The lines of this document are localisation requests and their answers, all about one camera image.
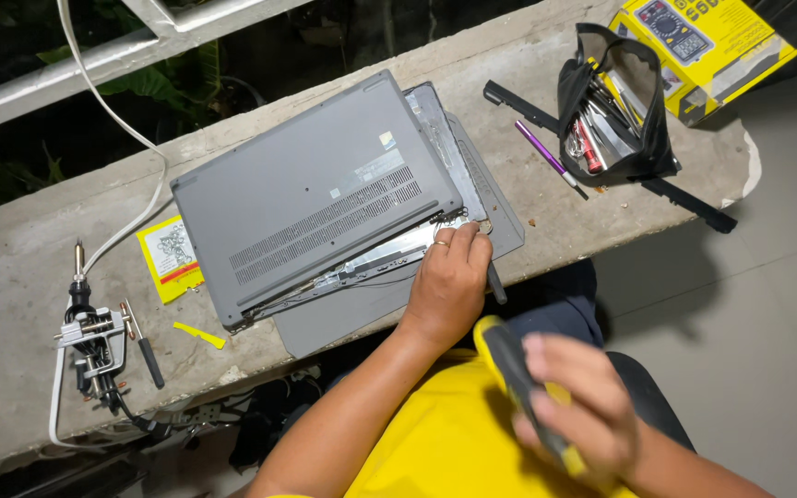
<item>white cable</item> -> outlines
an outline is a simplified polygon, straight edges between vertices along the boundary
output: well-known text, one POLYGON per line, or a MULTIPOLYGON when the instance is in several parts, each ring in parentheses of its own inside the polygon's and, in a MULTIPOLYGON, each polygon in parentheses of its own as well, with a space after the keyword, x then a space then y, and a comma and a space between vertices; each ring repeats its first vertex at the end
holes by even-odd
MULTIPOLYGON (((79 71, 82 73, 83 78, 85 79, 85 83, 88 84, 88 89, 91 90, 91 93, 94 94, 96 97, 97 102, 105 109, 105 111, 113 118, 115 121, 121 126, 125 131, 127 131, 131 136, 136 138, 140 143, 146 145, 152 152, 159 154, 162 157, 162 161, 165 163, 162 166, 162 174, 159 177, 159 184, 156 186, 156 191, 152 194, 152 198, 149 200, 149 205, 147 205, 146 209, 143 210, 140 215, 135 218, 133 221, 125 225, 125 227, 116 232, 115 235, 110 237, 103 245, 97 249, 93 255, 91 255, 88 262, 85 263, 83 267, 83 272, 87 274, 91 267, 94 266, 94 263, 100 259, 106 251, 108 251, 112 246, 119 243, 129 232, 134 231, 137 228, 137 225, 141 224, 146 217, 149 216, 149 212, 156 205, 156 201, 159 200, 159 196, 162 191, 162 187, 165 186, 165 180, 168 175, 168 168, 170 167, 170 163, 168 162, 168 157, 165 153, 162 153, 158 147, 153 142, 150 142, 146 139, 145 136, 138 133, 137 130, 131 128, 127 122, 119 118, 119 116, 110 109, 109 106, 106 105, 104 102, 104 98, 100 96, 100 93, 97 91, 97 88, 94 86, 94 82, 91 81, 91 78, 88 76, 88 69, 85 67, 85 63, 82 60, 82 54, 79 51, 79 42, 75 39, 75 33, 72 30, 72 20, 70 19, 69 14, 69 4, 68 0, 57 0, 58 2, 58 11, 60 12, 60 23, 63 25, 64 28, 64 35, 66 36, 66 42, 69 43, 70 51, 72 51, 72 57, 75 59, 76 64, 79 65, 79 71)), ((51 442, 57 446, 62 447, 77 447, 77 448, 96 448, 96 447, 108 447, 112 445, 122 444, 125 441, 113 441, 109 443, 103 444, 96 444, 96 445, 74 445, 70 443, 64 443, 60 439, 58 439, 58 413, 60 411, 60 389, 61 384, 63 383, 63 370, 64 370, 64 363, 65 363, 65 351, 64 348, 58 348, 58 358, 57 363, 54 369, 54 385, 51 388, 51 411, 48 418, 48 437, 51 439, 51 442)))

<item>multimeter box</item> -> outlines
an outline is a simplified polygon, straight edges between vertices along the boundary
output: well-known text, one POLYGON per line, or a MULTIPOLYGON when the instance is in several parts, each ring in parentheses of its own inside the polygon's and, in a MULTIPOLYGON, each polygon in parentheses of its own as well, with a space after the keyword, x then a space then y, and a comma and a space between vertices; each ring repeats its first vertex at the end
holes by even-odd
POLYGON ((742 0, 630 0, 610 28, 657 52, 666 108, 686 126, 797 55, 742 0))

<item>right hand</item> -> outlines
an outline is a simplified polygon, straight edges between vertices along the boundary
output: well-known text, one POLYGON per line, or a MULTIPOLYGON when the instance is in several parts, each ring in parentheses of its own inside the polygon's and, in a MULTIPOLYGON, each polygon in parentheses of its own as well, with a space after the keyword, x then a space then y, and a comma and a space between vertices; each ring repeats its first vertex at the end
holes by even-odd
MULTIPOLYGON (((577 446, 588 472, 582 481, 599 485, 627 480, 640 454, 638 419, 629 393, 601 350, 573 338, 529 334, 523 341, 530 375, 567 389, 572 402, 561 406, 544 391, 531 394, 539 424, 577 446)), ((541 457, 552 457, 524 415, 513 421, 515 435, 541 457)))
POLYGON ((419 335, 441 355, 470 331, 484 307, 491 239, 471 221, 442 229, 423 256, 411 299, 401 318, 403 331, 419 335))

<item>purple pen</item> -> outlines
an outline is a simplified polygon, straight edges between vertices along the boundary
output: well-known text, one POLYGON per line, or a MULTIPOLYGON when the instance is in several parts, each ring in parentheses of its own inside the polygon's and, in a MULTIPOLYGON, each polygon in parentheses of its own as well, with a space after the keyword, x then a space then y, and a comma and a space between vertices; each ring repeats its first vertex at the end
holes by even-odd
POLYGON ((549 166, 552 166, 553 169, 557 171, 562 178, 564 178, 564 181, 567 182, 572 189, 576 190, 577 193, 580 194, 584 199, 589 200, 589 196, 587 196, 580 188, 580 185, 577 184, 577 179, 574 178, 574 175, 571 175, 570 171, 565 169, 564 166, 562 166, 561 163, 555 159, 555 156, 553 156, 553 154, 547 150, 543 143, 537 140, 537 137, 535 137, 534 134, 528 130, 528 127, 524 126, 524 123, 522 123, 520 120, 515 121, 515 128, 522 132, 522 135, 524 135, 528 142, 530 142, 530 144, 537 149, 537 152, 543 156, 543 159, 547 160, 549 166))

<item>gray laptop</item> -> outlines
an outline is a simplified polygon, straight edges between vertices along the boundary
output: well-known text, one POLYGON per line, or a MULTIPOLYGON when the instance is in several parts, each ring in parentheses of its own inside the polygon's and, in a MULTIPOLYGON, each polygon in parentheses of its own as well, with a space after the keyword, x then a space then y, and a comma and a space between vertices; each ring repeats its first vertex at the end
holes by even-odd
POLYGON ((389 71, 171 181, 214 308, 259 305, 462 199, 389 71))

